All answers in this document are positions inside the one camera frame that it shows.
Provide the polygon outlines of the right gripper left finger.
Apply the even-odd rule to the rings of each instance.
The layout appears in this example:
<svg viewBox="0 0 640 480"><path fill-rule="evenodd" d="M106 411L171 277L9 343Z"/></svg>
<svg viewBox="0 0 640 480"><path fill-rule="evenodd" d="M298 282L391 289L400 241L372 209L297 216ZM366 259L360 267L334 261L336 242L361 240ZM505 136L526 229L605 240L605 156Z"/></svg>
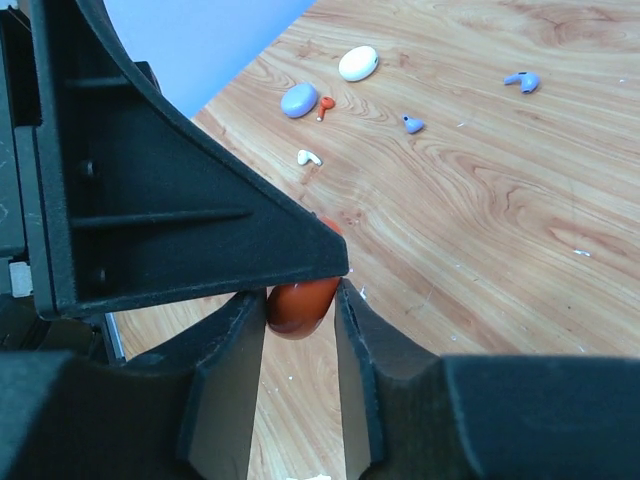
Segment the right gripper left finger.
<svg viewBox="0 0 640 480"><path fill-rule="evenodd" d="M13 328L30 302L1 299L5 479L243 479L265 333L266 294L231 297L119 365L29 350Z"/></svg>

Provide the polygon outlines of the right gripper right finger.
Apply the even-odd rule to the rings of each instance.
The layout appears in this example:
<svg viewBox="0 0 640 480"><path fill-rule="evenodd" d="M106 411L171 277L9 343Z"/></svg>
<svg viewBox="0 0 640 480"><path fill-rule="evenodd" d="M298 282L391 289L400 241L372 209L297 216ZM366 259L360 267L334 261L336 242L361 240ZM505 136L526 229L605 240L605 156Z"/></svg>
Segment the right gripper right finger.
<svg viewBox="0 0 640 480"><path fill-rule="evenodd" d="M343 280L335 333L350 479L635 479L639 363L436 355Z"/></svg>

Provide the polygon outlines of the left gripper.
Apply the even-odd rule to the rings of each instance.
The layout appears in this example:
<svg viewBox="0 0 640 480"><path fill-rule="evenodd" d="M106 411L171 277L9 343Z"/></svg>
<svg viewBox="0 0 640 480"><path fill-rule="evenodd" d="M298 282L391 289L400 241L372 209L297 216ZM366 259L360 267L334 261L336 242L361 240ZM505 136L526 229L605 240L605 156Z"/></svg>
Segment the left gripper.
<svg viewBox="0 0 640 480"><path fill-rule="evenodd" d="M175 109L102 2L30 8L31 22L1 11L2 314L82 317L346 273L344 240Z"/></svg>

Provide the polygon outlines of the orange round case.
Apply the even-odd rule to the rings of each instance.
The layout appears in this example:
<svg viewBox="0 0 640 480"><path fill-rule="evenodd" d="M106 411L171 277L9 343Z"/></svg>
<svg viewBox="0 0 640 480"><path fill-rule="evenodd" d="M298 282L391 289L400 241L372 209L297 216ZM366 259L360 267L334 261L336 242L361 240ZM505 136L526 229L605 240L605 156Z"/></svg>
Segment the orange round case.
<svg viewBox="0 0 640 480"><path fill-rule="evenodd" d="M267 326L288 340L301 340L321 324L340 277L275 286L267 298Z"/></svg>

